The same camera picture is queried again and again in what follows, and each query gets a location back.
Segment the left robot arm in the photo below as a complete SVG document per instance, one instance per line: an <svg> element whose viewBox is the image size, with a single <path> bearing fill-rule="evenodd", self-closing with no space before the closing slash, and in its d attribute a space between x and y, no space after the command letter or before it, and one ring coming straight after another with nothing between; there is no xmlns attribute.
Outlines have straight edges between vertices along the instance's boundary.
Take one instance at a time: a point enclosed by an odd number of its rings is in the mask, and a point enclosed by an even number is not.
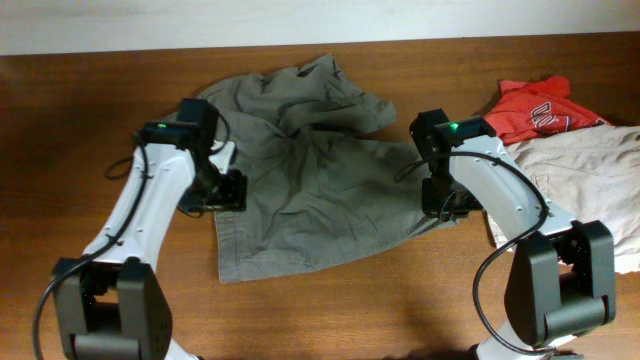
<svg viewBox="0 0 640 360"><path fill-rule="evenodd" d="M185 98L173 120L134 135L127 182L107 222L78 258L61 258L52 297L68 359L189 359L156 277L175 212L240 212L248 180L233 168L236 145L223 115Z"/></svg>

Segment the grey-green shorts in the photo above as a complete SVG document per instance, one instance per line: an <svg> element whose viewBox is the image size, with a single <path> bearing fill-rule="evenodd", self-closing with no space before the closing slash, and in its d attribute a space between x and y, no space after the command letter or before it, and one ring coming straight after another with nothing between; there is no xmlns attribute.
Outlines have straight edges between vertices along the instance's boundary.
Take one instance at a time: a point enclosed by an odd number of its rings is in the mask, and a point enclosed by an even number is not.
<svg viewBox="0 0 640 360"><path fill-rule="evenodd" d="M201 98L224 116L247 177L246 208L215 216L223 283L315 272L387 251L438 229L421 209L419 157L372 135L392 103L350 81L332 55L270 74L221 80Z"/></svg>

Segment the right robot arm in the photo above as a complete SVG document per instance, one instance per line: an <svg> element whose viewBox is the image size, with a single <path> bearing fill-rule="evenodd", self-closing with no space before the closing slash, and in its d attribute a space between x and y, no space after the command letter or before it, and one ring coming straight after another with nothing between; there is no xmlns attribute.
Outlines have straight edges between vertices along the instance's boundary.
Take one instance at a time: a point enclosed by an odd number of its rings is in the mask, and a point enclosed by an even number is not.
<svg viewBox="0 0 640 360"><path fill-rule="evenodd" d="M542 194L507 154L481 117L452 122L441 109L421 112L409 127L427 166L422 211L449 221L483 210L506 236L476 271L472 298L482 308L482 276L514 250L504 306L494 329L479 317L488 339L469 350L473 359L559 359L560 346L611 323L616 316L614 241L600 221L580 222Z"/></svg>

